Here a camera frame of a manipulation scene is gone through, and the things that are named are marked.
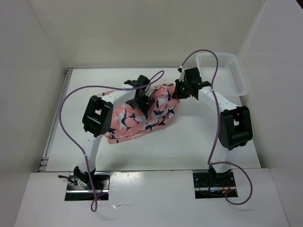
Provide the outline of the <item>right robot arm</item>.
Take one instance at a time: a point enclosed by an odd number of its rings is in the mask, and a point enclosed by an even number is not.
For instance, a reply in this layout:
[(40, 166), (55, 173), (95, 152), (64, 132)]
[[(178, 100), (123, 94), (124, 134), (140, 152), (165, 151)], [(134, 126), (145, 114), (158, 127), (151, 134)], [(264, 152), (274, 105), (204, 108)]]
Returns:
[(176, 99), (194, 97), (206, 104), (217, 115), (217, 128), (208, 158), (208, 186), (224, 183), (230, 176), (237, 151), (252, 140), (250, 111), (238, 106), (214, 89), (213, 82), (203, 81), (198, 68), (179, 67), (180, 78), (175, 81)]

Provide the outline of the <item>pink shark print shorts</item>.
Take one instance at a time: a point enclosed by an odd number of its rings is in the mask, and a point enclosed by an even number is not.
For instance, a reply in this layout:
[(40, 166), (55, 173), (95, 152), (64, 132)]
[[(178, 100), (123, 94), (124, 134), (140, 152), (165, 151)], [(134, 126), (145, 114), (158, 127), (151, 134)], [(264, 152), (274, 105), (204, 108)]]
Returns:
[(154, 86), (151, 98), (155, 102), (147, 114), (128, 104), (115, 109), (110, 129), (105, 134), (108, 143), (117, 144), (164, 129), (172, 121), (180, 103), (178, 99), (172, 98), (174, 91), (173, 83)]

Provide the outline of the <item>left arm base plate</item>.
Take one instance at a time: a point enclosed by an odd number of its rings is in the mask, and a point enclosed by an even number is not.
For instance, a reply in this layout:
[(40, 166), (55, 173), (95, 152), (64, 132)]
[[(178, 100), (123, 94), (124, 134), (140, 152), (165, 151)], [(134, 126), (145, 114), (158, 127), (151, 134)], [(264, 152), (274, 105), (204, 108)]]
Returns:
[[(65, 193), (65, 201), (92, 201), (94, 199), (93, 190), (91, 186), (85, 187), (83, 184), (77, 182), (73, 173), (69, 173), (65, 177), (67, 188)], [(96, 172), (94, 175), (94, 189), (98, 201), (107, 201), (109, 198), (109, 184), (110, 173)]]

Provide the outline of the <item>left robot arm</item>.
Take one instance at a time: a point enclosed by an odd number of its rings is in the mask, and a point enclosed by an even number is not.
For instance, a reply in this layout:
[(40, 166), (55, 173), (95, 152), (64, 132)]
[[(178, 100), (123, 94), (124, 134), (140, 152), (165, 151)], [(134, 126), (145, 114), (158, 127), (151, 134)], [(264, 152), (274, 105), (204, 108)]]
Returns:
[(150, 80), (140, 75), (137, 80), (124, 82), (120, 90), (103, 97), (90, 98), (82, 118), (85, 131), (83, 142), (85, 155), (73, 171), (75, 181), (82, 188), (89, 189), (94, 185), (98, 148), (103, 135), (110, 131), (113, 111), (126, 104), (131, 110), (143, 114), (144, 119), (147, 118), (147, 112), (155, 102), (154, 98), (144, 94), (144, 86), (149, 84)]

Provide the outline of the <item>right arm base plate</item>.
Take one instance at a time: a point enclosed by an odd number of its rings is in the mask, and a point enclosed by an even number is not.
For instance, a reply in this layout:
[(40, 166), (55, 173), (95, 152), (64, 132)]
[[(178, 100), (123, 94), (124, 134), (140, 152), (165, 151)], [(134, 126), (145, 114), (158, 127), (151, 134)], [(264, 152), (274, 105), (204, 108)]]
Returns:
[(238, 197), (234, 174), (230, 171), (227, 176), (221, 177), (214, 182), (207, 170), (194, 171), (193, 184), (195, 199), (217, 199)]

